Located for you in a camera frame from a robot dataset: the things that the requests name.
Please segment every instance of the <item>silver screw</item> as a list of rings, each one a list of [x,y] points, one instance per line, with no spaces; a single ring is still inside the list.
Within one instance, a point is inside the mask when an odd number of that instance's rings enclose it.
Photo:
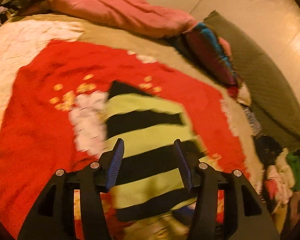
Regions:
[[[208,165],[206,163],[200,163],[199,168],[202,169],[202,170],[205,170],[205,169],[208,168]]]
[[[64,170],[57,170],[57,171],[56,171],[56,175],[57,175],[57,176],[62,176],[64,173],[65,173]]]
[[[91,163],[91,164],[90,164],[90,168],[92,168],[92,169],[96,169],[96,168],[98,168],[99,166],[100,166],[99,163]]]
[[[240,177],[240,176],[242,175],[242,172],[239,171],[239,170],[235,170],[235,171],[233,172],[233,174],[234,174],[235,176],[237,176],[237,177]]]

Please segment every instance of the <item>gray fabric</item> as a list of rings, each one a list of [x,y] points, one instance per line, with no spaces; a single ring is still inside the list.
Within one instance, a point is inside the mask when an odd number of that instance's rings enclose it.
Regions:
[[[282,147],[300,148],[300,105],[284,76],[271,58],[242,30],[213,11],[205,20],[226,39],[234,68],[246,82],[252,97],[252,111]]]

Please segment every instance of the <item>black and yellow striped fabric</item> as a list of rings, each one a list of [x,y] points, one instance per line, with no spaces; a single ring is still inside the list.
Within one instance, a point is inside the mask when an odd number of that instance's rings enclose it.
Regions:
[[[205,155],[182,105],[115,81],[106,115],[107,146],[112,148],[118,138],[125,143],[112,190],[119,220],[153,217],[194,201],[183,187],[173,142],[180,139],[198,159]]]

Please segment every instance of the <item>pink clothing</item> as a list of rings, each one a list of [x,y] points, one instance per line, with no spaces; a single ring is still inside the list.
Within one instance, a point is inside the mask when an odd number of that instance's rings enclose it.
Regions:
[[[153,6],[145,0],[48,0],[50,9],[152,38],[191,30],[197,21],[188,13]]]

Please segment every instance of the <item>yellow stripe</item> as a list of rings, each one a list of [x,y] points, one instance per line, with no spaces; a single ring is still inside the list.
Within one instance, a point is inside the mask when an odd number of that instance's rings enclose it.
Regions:
[[[108,100],[106,118],[115,114],[125,114],[132,111],[153,110],[157,113],[179,114],[184,111],[183,106],[174,101],[158,97],[147,97],[138,94],[117,95]]]
[[[124,158],[171,145],[176,139],[181,141],[193,138],[189,127],[179,124],[157,124],[140,130],[116,135],[107,140],[112,149],[118,138],[124,140]]]
[[[128,184],[115,186],[112,194],[115,208],[120,209],[144,203],[151,198],[180,188],[183,188],[183,183],[179,169],[174,169]]]

